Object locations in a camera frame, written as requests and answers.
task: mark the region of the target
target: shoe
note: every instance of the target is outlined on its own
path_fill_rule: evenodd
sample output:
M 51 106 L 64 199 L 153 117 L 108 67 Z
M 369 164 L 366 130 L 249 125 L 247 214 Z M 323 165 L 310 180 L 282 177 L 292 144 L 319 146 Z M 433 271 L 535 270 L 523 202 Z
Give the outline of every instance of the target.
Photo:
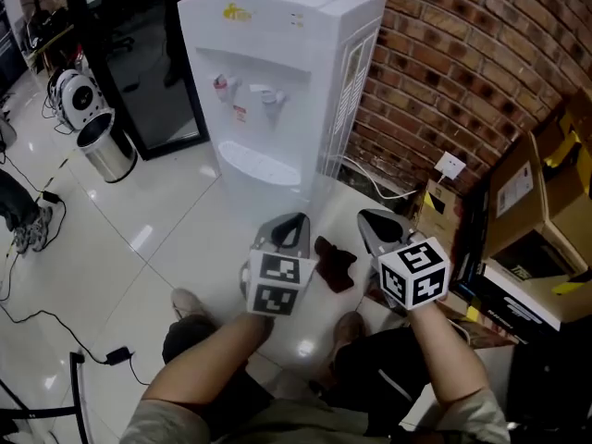
M 24 227 L 15 228 L 15 248 L 20 255 L 29 249 L 29 234 Z
M 324 389 L 331 389 L 337 384 L 333 374 L 333 363 L 337 352 L 356 339 L 366 337 L 367 329 L 364 318 L 355 311 L 344 314 L 333 328 L 333 348 L 319 368 L 317 380 L 309 382 L 310 388 L 320 393 Z
M 27 226 L 29 233 L 29 244 L 34 252 L 40 252 L 47 243 L 47 232 L 49 230 L 49 223 L 52 220 L 54 211 L 51 207 L 40 207 L 39 215 L 35 221 Z
M 178 71 L 177 68 L 173 68 L 171 65 L 168 68 L 165 78 L 163 79 L 163 84 L 168 89 L 169 87 L 173 87 L 179 81 L 179 79 L 181 79 L 180 71 Z
M 179 321 L 188 315 L 200 315 L 214 324 L 214 320 L 207 309 L 205 309 L 204 304 L 191 291 L 183 288 L 175 288 L 170 293 L 170 301 L 173 304 L 173 310 Z

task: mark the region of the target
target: tiled floor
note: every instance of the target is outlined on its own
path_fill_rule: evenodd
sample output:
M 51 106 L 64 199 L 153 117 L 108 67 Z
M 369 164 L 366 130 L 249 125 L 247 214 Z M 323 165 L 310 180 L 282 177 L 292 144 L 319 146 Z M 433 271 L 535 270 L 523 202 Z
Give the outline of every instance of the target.
M 68 214 L 46 251 L 18 259 L 6 307 L 15 317 L 40 308 L 58 314 L 99 357 L 128 346 L 135 352 L 140 379 L 150 381 L 163 365 L 162 342 L 174 320 L 172 288 L 194 291 L 219 321 L 244 308 L 238 274 L 254 229 L 230 213 L 209 144 L 139 161 L 125 180 L 106 184 L 73 150 L 74 137 L 54 132 L 56 122 L 41 117 L 42 80 L 26 75 L 13 92 L 8 108 L 18 141 L 8 156 L 37 187 L 55 177 L 49 189 L 65 201 Z M 12 166 L 2 168 L 27 186 Z M 279 395 L 305 389 L 343 313 L 358 308 L 373 331 L 388 320 L 389 311 L 363 300 L 370 260 L 355 216 L 366 207 L 378 204 L 337 183 L 313 232 L 313 239 L 324 235 L 358 255 L 350 269 L 355 288 L 334 294 L 314 276 L 299 312 L 278 320 L 269 341 L 251 360 L 253 376 Z M 61 213 L 57 208 L 55 218 Z M 0 251 L 5 252 L 11 240 L 0 226 Z M 7 266 L 0 275 L 7 275 Z M 6 294 L 6 285 L 1 294 Z M 54 319 L 40 317 L 16 326 L 0 312 L 0 344 L 0 376 L 25 403 L 41 408 L 71 401 L 68 353 L 77 350 L 77 344 Z M 109 367 L 87 360 L 81 379 L 93 443 L 117 442 L 144 386 L 134 380 L 127 363 Z M 74 418 L 37 427 L 40 433 L 52 427 L 62 443 L 79 442 Z

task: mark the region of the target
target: stainless steel trash can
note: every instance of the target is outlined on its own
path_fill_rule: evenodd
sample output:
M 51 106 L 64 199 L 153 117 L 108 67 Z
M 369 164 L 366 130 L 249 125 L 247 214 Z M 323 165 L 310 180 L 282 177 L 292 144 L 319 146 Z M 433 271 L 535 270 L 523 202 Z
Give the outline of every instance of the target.
M 136 166 L 138 153 L 116 123 L 116 113 L 97 113 L 82 128 L 77 145 L 106 182 L 124 179 Z

